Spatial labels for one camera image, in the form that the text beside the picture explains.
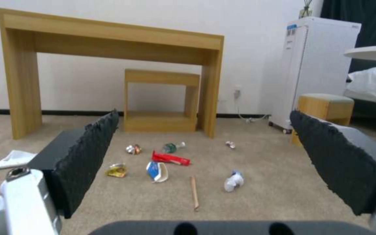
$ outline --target green bottle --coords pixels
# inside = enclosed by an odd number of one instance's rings
[[[174,153],[177,149],[185,147],[185,142],[181,142],[180,144],[174,144],[174,143],[167,143],[163,146],[162,151],[164,153]]]

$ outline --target white refrigerator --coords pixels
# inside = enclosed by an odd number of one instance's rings
[[[269,125],[291,133],[290,113],[305,93],[343,95],[351,59],[343,53],[355,47],[361,24],[317,17],[288,23]]]

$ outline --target plastic bottle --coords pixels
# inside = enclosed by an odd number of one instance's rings
[[[240,187],[244,184],[244,179],[240,171],[234,170],[231,177],[227,178],[224,182],[224,189],[226,192],[232,192],[236,187]]]
[[[185,147],[185,142],[181,142],[180,144],[174,144],[174,143],[167,143],[163,146],[162,152],[164,153],[174,153],[177,149]]]

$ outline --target white wall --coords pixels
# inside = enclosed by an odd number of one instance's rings
[[[242,87],[241,113],[272,110],[288,21],[302,0],[0,0],[0,7],[76,18],[145,25],[225,36],[218,113],[236,113],[233,90]],[[311,5],[320,15],[322,0]],[[123,107],[124,68],[200,73],[200,67],[109,58],[39,54],[44,110],[110,110]],[[141,96],[143,91],[151,91]],[[132,87],[130,106],[181,110],[183,88]],[[0,40],[0,109],[9,108]]]

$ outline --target dark curtain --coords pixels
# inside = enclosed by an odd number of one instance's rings
[[[324,0],[322,18],[361,23],[355,47],[376,46],[376,0]],[[376,61],[353,59],[349,72],[376,67]]]

